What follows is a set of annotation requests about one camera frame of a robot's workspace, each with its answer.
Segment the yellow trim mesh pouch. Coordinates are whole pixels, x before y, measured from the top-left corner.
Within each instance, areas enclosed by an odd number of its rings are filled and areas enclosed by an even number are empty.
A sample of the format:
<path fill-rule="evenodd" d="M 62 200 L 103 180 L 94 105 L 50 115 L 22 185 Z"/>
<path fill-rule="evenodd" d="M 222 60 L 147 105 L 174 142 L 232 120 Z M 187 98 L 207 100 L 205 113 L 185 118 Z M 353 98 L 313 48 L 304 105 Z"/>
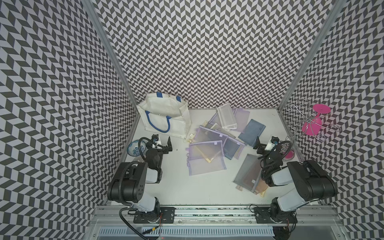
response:
<path fill-rule="evenodd" d="M 190 144 L 188 160 L 203 159 L 208 163 L 214 160 L 222 161 L 224 157 L 223 141 L 208 141 Z"/>

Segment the white canvas bag blue handles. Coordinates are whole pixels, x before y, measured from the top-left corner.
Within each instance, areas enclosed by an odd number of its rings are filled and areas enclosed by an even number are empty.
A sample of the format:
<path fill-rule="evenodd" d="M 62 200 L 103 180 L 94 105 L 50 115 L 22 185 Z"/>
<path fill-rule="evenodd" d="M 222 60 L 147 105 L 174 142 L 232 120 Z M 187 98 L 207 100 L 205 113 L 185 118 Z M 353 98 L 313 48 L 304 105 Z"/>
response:
<path fill-rule="evenodd" d="M 180 96 L 163 93 L 147 94 L 137 105 L 145 130 L 186 139 L 192 120 L 189 104 Z"/>

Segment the blue mesh pouch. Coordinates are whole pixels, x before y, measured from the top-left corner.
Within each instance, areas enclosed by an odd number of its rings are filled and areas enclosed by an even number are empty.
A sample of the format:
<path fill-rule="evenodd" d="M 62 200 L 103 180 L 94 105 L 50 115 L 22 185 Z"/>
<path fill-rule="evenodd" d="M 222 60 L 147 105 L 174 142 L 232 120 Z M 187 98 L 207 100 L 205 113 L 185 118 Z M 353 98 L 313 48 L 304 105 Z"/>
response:
<path fill-rule="evenodd" d="M 239 159 L 245 144 L 234 138 L 228 137 L 224 144 L 224 154 L 229 160 Z"/>

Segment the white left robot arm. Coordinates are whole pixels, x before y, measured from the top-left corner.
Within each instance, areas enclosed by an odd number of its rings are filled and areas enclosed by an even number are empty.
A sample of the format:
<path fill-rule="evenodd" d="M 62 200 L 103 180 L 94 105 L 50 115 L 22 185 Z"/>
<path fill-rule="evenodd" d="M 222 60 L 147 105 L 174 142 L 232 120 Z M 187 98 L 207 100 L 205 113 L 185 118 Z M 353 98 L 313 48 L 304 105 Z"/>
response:
<path fill-rule="evenodd" d="M 172 224 L 175 208 L 161 207 L 158 198 L 145 191 L 146 185 L 162 180 L 163 156 L 173 151 L 171 139 L 162 145 L 158 135 L 140 138 L 129 144 L 128 155 L 136 157 L 121 163 L 108 186 L 109 201 L 123 204 L 135 224 Z"/>

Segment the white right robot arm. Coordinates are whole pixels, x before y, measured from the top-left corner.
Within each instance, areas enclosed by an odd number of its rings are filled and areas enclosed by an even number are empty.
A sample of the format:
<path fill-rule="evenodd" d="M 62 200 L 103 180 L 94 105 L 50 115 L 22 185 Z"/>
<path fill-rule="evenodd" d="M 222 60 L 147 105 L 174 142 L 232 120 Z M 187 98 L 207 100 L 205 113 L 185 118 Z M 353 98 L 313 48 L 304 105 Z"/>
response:
<path fill-rule="evenodd" d="M 295 188 L 272 200 L 268 208 L 255 207 L 256 219 L 261 223 L 296 224 L 296 210 L 313 201 L 334 197 L 338 193 L 336 182 L 313 160 L 288 162 L 283 159 L 291 151 L 290 141 L 272 137 L 268 144 L 256 138 L 254 149 L 261 156 L 260 179 L 269 187 L 286 186 Z"/>

